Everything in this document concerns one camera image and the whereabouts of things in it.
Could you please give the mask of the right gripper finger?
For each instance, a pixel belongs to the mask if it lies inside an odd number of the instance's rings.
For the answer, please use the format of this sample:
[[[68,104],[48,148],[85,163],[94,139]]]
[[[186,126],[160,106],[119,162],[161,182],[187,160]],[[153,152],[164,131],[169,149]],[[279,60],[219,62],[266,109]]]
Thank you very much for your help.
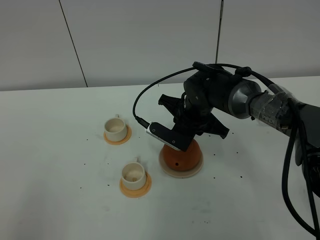
[[[183,115],[185,96],[185,93],[183,93],[180,98],[162,94],[158,100],[158,104],[164,106],[173,116],[174,123],[176,123]]]
[[[225,139],[230,129],[224,126],[212,113],[200,119],[197,135],[210,134]]]

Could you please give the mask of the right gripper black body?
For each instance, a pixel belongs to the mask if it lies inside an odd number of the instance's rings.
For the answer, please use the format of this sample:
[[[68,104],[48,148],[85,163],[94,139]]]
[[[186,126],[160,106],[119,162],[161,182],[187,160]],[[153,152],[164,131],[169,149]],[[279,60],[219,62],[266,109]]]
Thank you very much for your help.
[[[174,123],[173,131],[194,139],[201,118],[213,109],[231,113],[229,98],[244,79],[239,74],[204,73],[198,71],[183,83],[184,110]]]

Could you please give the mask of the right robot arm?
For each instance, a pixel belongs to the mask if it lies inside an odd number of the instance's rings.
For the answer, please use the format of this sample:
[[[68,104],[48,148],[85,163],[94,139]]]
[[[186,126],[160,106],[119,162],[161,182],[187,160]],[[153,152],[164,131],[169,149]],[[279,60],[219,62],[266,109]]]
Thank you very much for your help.
[[[291,133],[294,113],[288,99],[293,96],[275,84],[262,91],[239,74],[214,70],[196,72],[183,87],[180,98],[163,94],[158,101],[173,115],[173,128],[159,123],[150,126],[151,133],[178,150],[185,152],[196,135],[227,136],[229,129],[211,113],[214,108],[238,119],[260,120],[287,136]]]

